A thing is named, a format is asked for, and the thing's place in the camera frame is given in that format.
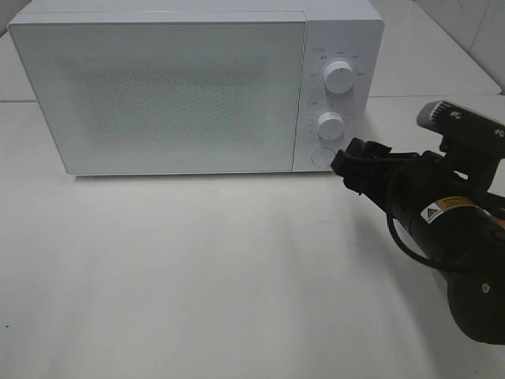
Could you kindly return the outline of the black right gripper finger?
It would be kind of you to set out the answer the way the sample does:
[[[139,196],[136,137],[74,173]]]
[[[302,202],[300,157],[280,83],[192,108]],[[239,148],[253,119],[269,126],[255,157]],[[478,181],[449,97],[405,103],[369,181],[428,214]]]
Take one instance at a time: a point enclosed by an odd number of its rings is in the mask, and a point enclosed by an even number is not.
[[[343,185],[355,193],[362,194],[365,171],[361,164],[345,152],[338,152],[331,163],[333,172],[342,178]]]
[[[353,138],[346,148],[346,153],[354,158],[385,158],[391,148],[375,141]]]

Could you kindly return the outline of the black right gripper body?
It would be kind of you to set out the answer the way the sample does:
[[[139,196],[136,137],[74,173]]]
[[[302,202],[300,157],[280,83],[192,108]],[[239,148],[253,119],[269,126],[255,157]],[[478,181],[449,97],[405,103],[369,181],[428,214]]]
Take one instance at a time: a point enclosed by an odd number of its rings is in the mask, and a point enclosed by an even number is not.
[[[364,169],[359,194],[365,195],[399,221],[411,221],[428,195],[428,181],[443,158],[439,153],[392,153],[363,151],[371,163]]]

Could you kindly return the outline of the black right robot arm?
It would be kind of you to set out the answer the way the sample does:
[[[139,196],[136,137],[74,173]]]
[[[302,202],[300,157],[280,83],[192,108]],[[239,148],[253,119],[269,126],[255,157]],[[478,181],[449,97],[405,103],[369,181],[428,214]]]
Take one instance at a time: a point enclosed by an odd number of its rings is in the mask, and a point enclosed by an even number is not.
[[[440,153],[394,153],[354,138],[331,169],[386,215],[398,248],[447,284],[456,325],[480,343],[504,343],[504,199],[488,193],[499,159],[443,141]]]

